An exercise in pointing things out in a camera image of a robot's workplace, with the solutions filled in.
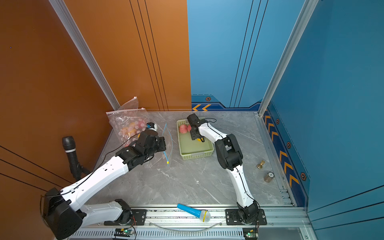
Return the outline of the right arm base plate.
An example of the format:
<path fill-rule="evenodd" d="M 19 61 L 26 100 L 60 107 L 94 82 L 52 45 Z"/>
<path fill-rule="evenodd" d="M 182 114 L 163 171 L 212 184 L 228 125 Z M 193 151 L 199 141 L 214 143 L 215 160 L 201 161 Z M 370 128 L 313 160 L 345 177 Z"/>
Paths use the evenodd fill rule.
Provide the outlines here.
<path fill-rule="evenodd" d="M 239 209 L 225 210 L 226 223 L 228 226 L 245 225 L 245 226 L 266 226 L 268 224 L 265 211 L 259 210 L 259 213 L 253 217 L 246 217 Z"/>

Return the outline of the left green circuit board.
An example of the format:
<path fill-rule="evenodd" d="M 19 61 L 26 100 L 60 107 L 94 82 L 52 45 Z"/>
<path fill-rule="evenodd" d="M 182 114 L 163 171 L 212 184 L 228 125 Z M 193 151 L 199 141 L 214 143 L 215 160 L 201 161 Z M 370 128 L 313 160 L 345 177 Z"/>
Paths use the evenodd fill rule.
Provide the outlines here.
<path fill-rule="evenodd" d="M 114 240 L 135 240 L 136 231 L 133 228 L 116 228 L 114 231 Z"/>

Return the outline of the aluminium corner post left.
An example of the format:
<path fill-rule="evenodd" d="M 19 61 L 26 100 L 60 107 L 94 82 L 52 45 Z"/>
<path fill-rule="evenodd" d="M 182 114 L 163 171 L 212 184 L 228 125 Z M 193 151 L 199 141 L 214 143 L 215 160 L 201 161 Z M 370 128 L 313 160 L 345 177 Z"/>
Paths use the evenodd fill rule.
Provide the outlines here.
<path fill-rule="evenodd" d="M 65 1 L 62 0 L 49 0 L 55 13 L 59 17 L 67 33 L 81 54 L 83 60 L 88 66 L 89 70 L 93 74 L 95 80 L 109 101 L 110 105 L 114 110 L 120 107 L 120 104 L 109 85 L 105 75 L 103 74 L 99 64 L 97 63 L 91 49 L 89 48 L 85 38 L 83 37 L 79 27 L 77 26 L 74 18 L 72 17 Z"/>

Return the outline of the small brass weight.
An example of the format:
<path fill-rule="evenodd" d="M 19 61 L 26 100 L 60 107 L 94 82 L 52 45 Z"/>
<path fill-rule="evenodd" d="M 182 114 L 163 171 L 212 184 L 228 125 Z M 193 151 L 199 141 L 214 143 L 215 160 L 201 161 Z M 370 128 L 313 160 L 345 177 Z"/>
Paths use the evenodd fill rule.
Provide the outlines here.
<path fill-rule="evenodd" d="M 264 164 L 265 164 L 265 161 L 261 161 L 259 164 L 257 164 L 257 168 L 262 169 Z"/>

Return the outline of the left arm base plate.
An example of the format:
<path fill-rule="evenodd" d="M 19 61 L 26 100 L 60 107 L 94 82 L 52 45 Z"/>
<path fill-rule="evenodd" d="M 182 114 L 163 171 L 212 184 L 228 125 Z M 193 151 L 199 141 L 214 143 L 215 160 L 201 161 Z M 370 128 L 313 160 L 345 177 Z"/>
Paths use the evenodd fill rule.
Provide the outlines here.
<path fill-rule="evenodd" d="M 115 221 L 105 221 L 105 226 L 143 226 L 147 216 L 146 209 L 123 210 Z"/>

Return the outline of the clear bag with pink dots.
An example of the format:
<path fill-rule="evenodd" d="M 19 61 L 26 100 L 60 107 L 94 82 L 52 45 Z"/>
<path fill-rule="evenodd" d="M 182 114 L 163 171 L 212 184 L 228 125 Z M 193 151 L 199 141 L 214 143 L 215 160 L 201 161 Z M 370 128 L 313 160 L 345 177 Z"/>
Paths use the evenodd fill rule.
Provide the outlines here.
<path fill-rule="evenodd" d="M 124 145 L 129 145 L 137 140 L 140 133 L 147 128 L 147 123 L 150 122 L 145 108 L 118 110 L 106 114 L 120 144 Z"/>

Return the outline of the blue toy microphone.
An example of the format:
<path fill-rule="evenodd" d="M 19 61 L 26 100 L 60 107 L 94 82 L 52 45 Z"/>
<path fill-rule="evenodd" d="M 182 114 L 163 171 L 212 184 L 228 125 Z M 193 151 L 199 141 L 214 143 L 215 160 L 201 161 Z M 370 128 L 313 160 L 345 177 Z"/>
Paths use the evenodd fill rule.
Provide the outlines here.
<path fill-rule="evenodd" d="M 196 218 L 200 219 L 203 223 L 208 223 L 211 219 L 211 214 L 207 210 L 199 210 L 183 204 L 178 204 L 177 208 L 195 216 Z"/>

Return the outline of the aluminium corner post right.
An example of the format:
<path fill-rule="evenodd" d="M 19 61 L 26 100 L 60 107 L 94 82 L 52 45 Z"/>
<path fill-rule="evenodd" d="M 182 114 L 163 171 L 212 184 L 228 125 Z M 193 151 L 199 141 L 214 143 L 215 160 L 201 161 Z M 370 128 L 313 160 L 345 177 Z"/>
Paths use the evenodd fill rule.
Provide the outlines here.
<path fill-rule="evenodd" d="M 272 97 L 284 75 L 284 72 L 296 50 L 296 47 L 313 15 L 313 12 L 318 4 L 319 0 L 306 0 L 300 14 L 295 22 L 290 37 L 284 48 L 282 56 L 278 62 L 275 72 L 271 78 L 271 81 L 267 87 L 260 108 L 258 110 L 259 117 L 262 117 L 270 104 Z"/>

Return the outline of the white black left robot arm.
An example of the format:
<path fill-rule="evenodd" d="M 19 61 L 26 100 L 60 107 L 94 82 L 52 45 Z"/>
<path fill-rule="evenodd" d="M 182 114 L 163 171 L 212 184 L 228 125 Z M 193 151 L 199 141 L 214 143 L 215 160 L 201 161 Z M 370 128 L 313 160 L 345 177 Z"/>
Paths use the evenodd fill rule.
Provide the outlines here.
<path fill-rule="evenodd" d="M 58 240 L 78 229 L 97 223 L 125 226 L 132 223 L 131 207 L 122 199 L 106 204 L 87 205 L 87 201 L 115 179 L 166 150 L 164 137 L 153 129 L 140 133 L 137 141 L 124 147 L 105 164 L 76 183 L 43 196 L 41 216 Z"/>

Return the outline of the green circuit board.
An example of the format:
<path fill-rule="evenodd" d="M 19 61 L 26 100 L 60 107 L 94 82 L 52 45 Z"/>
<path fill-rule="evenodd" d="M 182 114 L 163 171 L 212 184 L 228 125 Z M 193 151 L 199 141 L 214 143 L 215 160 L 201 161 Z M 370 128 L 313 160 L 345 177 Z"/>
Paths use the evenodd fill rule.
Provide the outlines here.
<path fill-rule="evenodd" d="M 136 231 L 133 228 L 116 228 L 114 231 L 114 240 L 135 240 Z"/>
<path fill-rule="evenodd" d="M 257 240 L 259 231 L 257 229 L 243 228 L 243 236 L 245 240 Z"/>

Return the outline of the blue zip bag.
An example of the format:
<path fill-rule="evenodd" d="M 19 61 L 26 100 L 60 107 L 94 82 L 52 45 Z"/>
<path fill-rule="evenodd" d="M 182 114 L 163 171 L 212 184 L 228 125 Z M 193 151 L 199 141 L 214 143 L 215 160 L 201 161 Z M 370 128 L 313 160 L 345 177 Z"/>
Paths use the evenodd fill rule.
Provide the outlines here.
<path fill-rule="evenodd" d="M 160 151 L 157 154 L 157 162 L 156 166 L 160 169 L 168 168 L 172 163 L 172 156 L 174 152 L 174 140 L 173 135 L 171 133 L 171 124 L 165 123 L 163 127 L 158 129 L 158 133 L 160 137 L 165 138 L 166 149 L 164 151 Z"/>

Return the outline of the light green perforated basket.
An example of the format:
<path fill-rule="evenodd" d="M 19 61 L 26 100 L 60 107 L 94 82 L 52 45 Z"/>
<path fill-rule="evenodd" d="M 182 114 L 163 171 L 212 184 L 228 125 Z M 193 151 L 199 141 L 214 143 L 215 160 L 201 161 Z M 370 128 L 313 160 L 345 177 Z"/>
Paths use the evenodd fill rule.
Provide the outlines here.
<path fill-rule="evenodd" d="M 213 154 L 214 144 L 212 142 L 208 139 L 205 139 L 203 143 L 198 140 L 193 141 L 190 132 L 186 134 L 179 133 L 180 125 L 188 126 L 189 123 L 187 119 L 177 121 L 179 150 L 183 160 L 205 158 Z"/>

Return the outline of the aluminium corner post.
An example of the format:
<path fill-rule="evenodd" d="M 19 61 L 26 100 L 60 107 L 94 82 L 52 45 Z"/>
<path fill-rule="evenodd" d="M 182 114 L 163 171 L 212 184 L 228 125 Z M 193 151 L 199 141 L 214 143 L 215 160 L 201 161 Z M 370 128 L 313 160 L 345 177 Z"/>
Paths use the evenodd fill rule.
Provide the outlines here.
<path fill-rule="evenodd" d="M 284 72 L 296 50 L 296 47 L 313 15 L 313 12 L 318 4 L 319 0 L 306 0 L 300 14 L 295 22 L 290 37 L 284 48 L 282 56 L 278 62 L 275 72 L 271 78 L 271 81 L 267 87 L 260 108 L 258 110 L 259 117 L 262 117 L 270 104 L 272 97 L 284 75 Z"/>
<path fill-rule="evenodd" d="M 55 13 L 59 17 L 67 33 L 81 54 L 83 60 L 88 66 L 89 70 L 93 74 L 95 80 L 109 101 L 110 105 L 114 110 L 120 107 L 120 104 L 109 85 L 105 75 L 103 74 L 99 64 L 97 63 L 91 49 L 89 48 L 85 38 L 83 37 L 79 27 L 77 26 L 74 18 L 72 17 L 65 1 L 62 0 L 49 0 Z"/>

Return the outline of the right green circuit board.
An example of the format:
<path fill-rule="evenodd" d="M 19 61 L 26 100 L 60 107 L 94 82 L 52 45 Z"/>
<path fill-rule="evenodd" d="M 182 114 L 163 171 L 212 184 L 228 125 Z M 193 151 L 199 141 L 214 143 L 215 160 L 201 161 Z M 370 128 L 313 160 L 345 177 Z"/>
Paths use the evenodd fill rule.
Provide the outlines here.
<path fill-rule="evenodd" d="M 243 228 L 243 236 L 245 240 L 257 240 L 259 231 L 257 229 Z"/>

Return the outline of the black microphone on stand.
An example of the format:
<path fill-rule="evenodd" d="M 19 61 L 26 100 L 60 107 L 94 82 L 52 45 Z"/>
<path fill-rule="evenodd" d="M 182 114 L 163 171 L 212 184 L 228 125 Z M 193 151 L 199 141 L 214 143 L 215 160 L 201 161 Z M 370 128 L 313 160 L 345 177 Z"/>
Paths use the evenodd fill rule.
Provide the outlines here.
<path fill-rule="evenodd" d="M 82 166 L 78 161 L 76 153 L 76 143 L 74 138 L 72 136 L 63 137 L 62 145 L 67 154 L 71 174 L 73 175 L 75 180 L 79 181 L 82 178 L 82 174 L 90 174 L 91 172 L 84 166 Z"/>

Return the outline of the clear zip-top bag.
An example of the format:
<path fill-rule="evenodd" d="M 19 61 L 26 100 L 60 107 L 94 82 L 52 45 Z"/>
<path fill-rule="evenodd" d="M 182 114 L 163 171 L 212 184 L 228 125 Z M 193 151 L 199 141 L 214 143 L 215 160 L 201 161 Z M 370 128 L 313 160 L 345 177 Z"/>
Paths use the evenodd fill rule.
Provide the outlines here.
<path fill-rule="evenodd" d="M 139 100 L 136 96 L 134 96 L 131 100 L 124 103 L 122 106 L 118 108 L 118 111 L 121 110 L 136 110 L 139 108 Z"/>

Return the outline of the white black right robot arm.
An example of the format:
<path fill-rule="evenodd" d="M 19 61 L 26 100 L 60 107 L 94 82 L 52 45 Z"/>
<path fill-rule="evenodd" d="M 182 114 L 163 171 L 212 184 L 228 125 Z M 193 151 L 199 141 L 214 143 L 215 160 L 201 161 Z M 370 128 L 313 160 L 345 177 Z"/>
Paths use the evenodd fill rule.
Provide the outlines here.
<path fill-rule="evenodd" d="M 207 119 L 200 119 L 196 114 L 187 117 L 191 126 L 192 140 L 208 140 L 215 145 L 220 166 L 229 173 L 237 196 L 238 214 L 242 223 L 248 225 L 257 220 L 261 211 L 247 184 L 243 153 L 237 138 L 233 134 L 225 134 L 214 128 Z"/>

